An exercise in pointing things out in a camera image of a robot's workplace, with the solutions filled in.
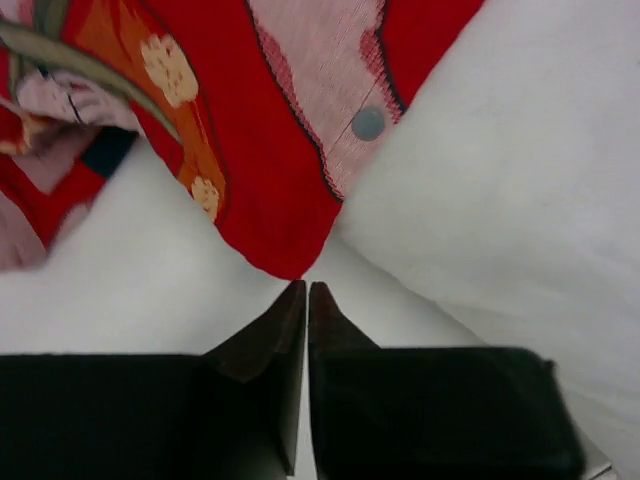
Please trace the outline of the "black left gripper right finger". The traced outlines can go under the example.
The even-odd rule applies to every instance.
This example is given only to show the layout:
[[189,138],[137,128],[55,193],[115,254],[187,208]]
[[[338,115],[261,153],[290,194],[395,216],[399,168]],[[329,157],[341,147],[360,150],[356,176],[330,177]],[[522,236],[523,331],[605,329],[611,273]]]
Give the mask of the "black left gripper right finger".
[[578,479],[555,365],[516,347],[390,348],[309,295],[310,421],[322,479]]

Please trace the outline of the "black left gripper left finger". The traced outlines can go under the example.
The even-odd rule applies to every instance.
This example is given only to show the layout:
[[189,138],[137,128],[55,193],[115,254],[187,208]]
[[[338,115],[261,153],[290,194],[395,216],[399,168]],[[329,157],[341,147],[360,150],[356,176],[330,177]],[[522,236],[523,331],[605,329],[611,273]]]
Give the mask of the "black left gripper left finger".
[[201,355],[1,359],[5,479],[284,479],[295,470],[306,286]]

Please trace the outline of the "white pillow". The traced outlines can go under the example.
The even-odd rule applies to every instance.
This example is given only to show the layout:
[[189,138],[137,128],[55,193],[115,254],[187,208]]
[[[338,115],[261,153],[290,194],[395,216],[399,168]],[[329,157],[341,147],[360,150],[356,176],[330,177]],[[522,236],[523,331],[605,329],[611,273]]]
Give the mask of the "white pillow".
[[[478,2],[303,275],[362,301],[377,337],[553,359],[584,436],[635,479],[639,5]],[[201,353],[290,281],[138,139],[40,264],[1,267],[1,349]]]

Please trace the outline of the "red patterned pillowcase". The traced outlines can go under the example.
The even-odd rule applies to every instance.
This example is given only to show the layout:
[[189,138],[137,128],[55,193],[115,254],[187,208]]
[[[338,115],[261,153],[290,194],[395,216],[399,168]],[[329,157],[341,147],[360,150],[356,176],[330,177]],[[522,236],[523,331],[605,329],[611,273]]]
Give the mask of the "red patterned pillowcase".
[[478,1],[5,1],[1,267],[40,264],[138,139],[285,280]]

